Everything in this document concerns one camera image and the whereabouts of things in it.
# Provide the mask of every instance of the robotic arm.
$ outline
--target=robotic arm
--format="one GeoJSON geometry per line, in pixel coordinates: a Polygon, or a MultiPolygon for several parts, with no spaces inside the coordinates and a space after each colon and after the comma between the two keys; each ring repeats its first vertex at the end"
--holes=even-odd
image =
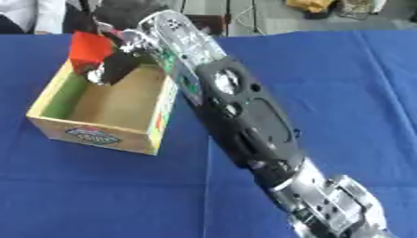
{"type": "MultiPolygon", "coordinates": [[[[289,215],[299,237],[394,237],[378,200],[348,176],[325,178],[298,147],[299,133],[266,88],[210,36],[159,4],[117,2],[101,1],[99,28],[120,39],[126,53],[155,59],[220,147],[289,215]]],[[[115,83],[102,72],[88,79],[115,83]]]]}

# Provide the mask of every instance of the blue cloth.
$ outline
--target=blue cloth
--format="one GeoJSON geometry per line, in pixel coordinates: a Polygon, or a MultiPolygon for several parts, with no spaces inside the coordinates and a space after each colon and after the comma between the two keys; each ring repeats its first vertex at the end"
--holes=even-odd
{"type": "MultiPolygon", "coordinates": [[[[47,139],[26,111],[70,37],[0,37],[0,237],[295,237],[178,97],[158,156],[47,139]]],[[[417,33],[221,39],[303,131],[326,175],[348,174],[417,237],[417,33]]]]}

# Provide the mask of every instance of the wire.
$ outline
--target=wire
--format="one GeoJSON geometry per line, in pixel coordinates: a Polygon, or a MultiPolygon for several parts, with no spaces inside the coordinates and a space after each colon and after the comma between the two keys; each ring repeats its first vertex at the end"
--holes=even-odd
{"type": "Polygon", "coordinates": [[[180,9],[181,13],[184,13],[186,5],[187,5],[187,0],[182,0],[182,5],[181,5],[181,9],[180,9]]]}
{"type": "MultiPolygon", "coordinates": [[[[245,27],[249,27],[249,28],[254,28],[254,26],[252,26],[252,25],[249,25],[249,24],[247,24],[247,23],[245,23],[245,22],[243,22],[242,21],[242,17],[245,15],[245,13],[248,13],[249,11],[251,11],[251,10],[253,10],[253,6],[251,6],[251,7],[248,7],[246,10],[244,10],[244,11],[242,11],[241,13],[239,13],[239,14],[237,14],[237,16],[236,16],[236,18],[235,18],[235,20],[239,23],[239,24],[241,24],[242,26],[245,26],[245,27]]],[[[264,33],[263,32],[263,30],[261,30],[259,27],[257,27],[257,28],[255,28],[256,29],[256,31],[258,31],[261,35],[266,35],[266,33],[264,33]]]]}

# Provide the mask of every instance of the red block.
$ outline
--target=red block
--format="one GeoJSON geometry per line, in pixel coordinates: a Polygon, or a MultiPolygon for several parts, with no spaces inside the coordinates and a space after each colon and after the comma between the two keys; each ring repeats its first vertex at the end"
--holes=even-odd
{"type": "Polygon", "coordinates": [[[70,61],[76,73],[97,67],[112,53],[112,41],[104,36],[82,32],[73,35],[70,61]]]}

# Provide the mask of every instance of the wooden box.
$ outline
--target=wooden box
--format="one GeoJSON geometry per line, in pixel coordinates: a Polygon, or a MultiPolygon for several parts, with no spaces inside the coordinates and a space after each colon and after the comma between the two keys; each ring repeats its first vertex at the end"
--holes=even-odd
{"type": "Polygon", "coordinates": [[[50,139],[157,154],[177,86],[154,65],[96,86],[68,60],[27,112],[50,139]]]}

